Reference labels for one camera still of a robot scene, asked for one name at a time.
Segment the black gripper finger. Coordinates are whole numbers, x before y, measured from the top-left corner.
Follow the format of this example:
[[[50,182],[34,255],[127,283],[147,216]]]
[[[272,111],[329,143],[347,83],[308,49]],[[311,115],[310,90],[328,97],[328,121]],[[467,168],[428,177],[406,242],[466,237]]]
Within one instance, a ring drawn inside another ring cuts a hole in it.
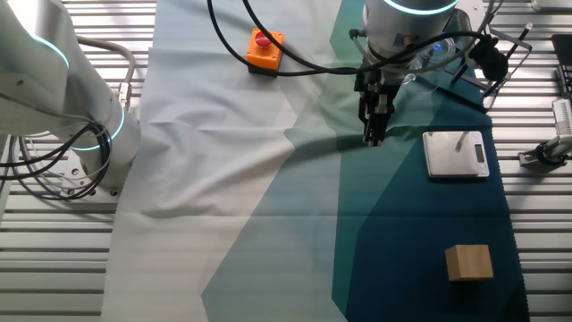
[[[374,115],[371,114],[368,105],[359,106],[359,120],[364,125],[363,142],[368,146],[374,145],[373,117]]]
[[[375,108],[375,145],[380,146],[384,140],[388,123],[393,114],[393,106],[389,96],[380,96]]]

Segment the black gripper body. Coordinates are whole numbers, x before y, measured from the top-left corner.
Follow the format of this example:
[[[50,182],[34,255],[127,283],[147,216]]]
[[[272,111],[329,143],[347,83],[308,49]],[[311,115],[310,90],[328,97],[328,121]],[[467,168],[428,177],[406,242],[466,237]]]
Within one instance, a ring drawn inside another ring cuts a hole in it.
[[[356,92],[369,107],[393,106],[400,86],[399,82],[385,80],[381,71],[361,72],[356,76]]]

